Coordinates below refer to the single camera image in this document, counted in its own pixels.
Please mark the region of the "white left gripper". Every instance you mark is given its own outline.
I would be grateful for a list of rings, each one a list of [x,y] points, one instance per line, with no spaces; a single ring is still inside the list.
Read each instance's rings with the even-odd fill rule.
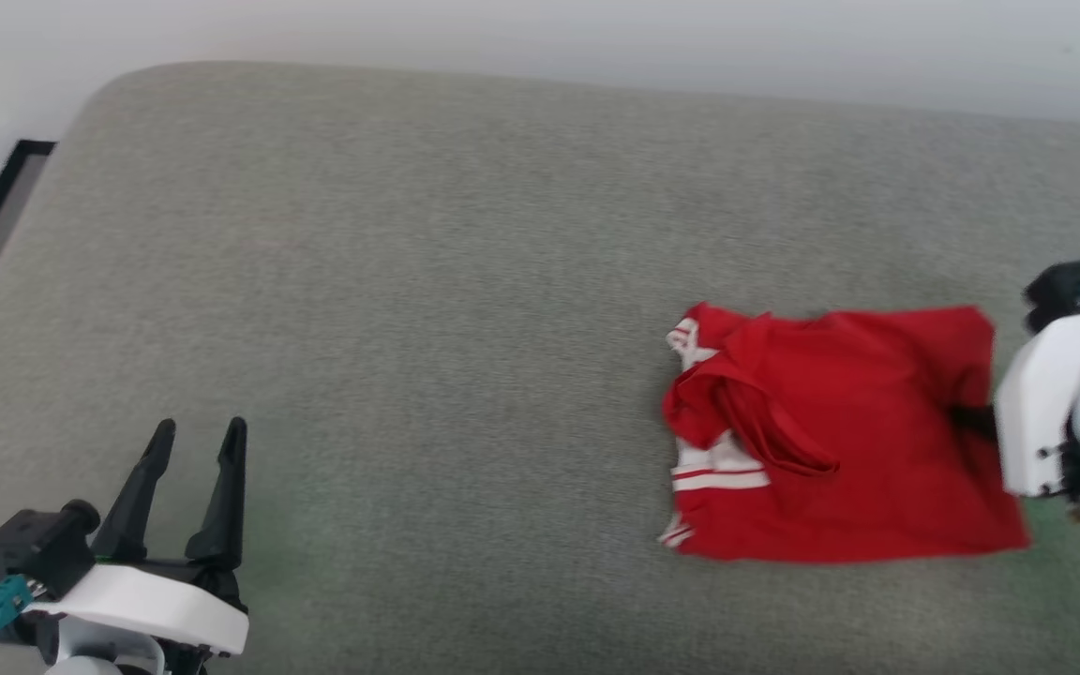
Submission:
[[[147,521],[175,433],[172,419],[156,427],[91,543],[98,559],[146,559]],[[57,656],[162,657],[166,648],[207,656],[244,652],[248,611],[240,600],[237,573],[221,568],[243,562],[247,441],[245,420],[232,418],[216,456],[216,483],[205,516],[186,543],[186,557],[202,567],[96,563],[60,599],[33,600],[26,608],[27,620],[55,622]],[[183,572],[189,577],[184,579]]]

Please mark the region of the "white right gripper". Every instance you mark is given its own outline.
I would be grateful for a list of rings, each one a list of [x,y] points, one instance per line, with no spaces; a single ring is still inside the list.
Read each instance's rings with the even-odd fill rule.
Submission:
[[[951,426],[998,442],[1005,491],[1020,497],[1062,487],[1061,445],[1080,393],[1080,313],[1034,335],[1009,364],[995,407],[954,406]]]

